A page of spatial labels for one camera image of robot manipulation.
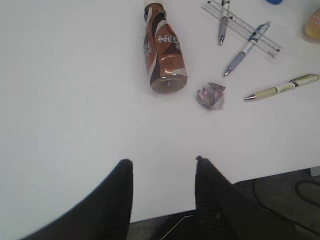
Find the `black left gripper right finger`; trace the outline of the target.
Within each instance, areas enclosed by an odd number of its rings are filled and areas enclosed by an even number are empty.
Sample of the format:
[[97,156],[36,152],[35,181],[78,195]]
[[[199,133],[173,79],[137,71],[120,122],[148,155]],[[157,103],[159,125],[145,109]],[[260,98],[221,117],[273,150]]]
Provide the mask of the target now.
[[202,156],[196,157],[195,205],[202,240],[318,240],[319,233],[239,192]]

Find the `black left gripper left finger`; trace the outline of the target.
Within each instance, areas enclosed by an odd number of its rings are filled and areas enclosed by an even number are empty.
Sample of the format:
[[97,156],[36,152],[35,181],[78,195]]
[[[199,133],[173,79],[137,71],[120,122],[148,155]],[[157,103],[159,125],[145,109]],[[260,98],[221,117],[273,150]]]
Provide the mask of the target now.
[[133,204],[133,163],[121,160],[85,199],[27,240],[125,240]]

